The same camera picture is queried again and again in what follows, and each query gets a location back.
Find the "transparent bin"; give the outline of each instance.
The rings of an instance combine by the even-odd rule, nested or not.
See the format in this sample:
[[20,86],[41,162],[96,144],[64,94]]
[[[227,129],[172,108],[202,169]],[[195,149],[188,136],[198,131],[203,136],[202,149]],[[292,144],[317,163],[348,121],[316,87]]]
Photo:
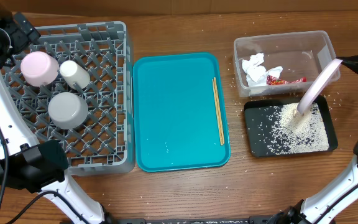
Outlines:
[[[266,70],[282,66],[280,78],[292,82],[306,77],[307,82],[249,87],[242,59],[264,53]],[[233,64],[240,97],[264,96],[306,91],[326,65],[336,58],[333,45],[325,31],[295,32],[287,34],[241,37],[234,41]],[[341,77],[339,71],[331,79]]]

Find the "wood grain surface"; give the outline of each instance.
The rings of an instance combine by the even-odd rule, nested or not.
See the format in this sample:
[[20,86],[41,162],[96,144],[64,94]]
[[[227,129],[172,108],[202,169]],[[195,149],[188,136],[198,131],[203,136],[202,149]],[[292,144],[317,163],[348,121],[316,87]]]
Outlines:
[[[151,55],[210,52],[219,60],[232,155],[220,168],[149,174],[138,167],[128,174],[75,177],[93,199],[116,218],[241,218],[284,210],[320,191],[349,163],[358,140],[358,75],[341,68],[341,79],[324,94],[339,140],[332,153],[256,159],[251,156],[239,112],[233,42],[238,37],[325,30],[337,55],[358,54],[358,12],[211,14],[203,16],[30,18],[36,26],[123,21],[134,43],[135,59]],[[339,106],[336,102],[342,99]],[[7,189],[0,221],[14,217],[34,194]],[[18,223],[58,223],[67,217],[39,200]],[[358,201],[336,218],[358,223]]]

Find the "white granules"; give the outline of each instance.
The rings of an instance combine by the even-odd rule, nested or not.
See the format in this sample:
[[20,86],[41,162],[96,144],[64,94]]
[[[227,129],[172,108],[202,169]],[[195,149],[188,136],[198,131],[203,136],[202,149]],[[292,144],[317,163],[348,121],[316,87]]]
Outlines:
[[318,105],[313,103],[303,116],[294,115],[297,106],[284,105],[273,114],[277,121],[272,126],[272,144],[267,147],[276,155],[325,151],[329,147]]

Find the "gray plastic basket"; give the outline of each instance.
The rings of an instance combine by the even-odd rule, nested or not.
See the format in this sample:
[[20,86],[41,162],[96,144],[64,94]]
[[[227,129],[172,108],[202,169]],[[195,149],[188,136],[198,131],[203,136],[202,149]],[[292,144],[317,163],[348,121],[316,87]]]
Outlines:
[[[135,166],[132,110],[133,48],[123,22],[97,22],[37,27],[42,34],[19,55],[16,65],[2,74],[28,127],[40,142],[57,139],[65,150],[73,175],[123,173]],[[40,88],[27,84],[21,60],[30,52],[44,51],[58,60],[74,60],[91,75],[84,89],[71,89],[60,76]],[[63,130],[48,115],[53,96],[68,91],[86,100],[88,117],[83,125]]]

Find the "blue tray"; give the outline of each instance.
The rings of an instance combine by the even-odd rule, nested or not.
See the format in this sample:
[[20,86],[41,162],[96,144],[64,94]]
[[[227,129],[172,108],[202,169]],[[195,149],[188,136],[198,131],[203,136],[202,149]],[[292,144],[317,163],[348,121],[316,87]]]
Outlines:
[[[220,145],[216,77],[225,144]],[[218,61],[209,53],[146,57],[134,66],[136,160],[147,172],[223,166],[230,158]]]

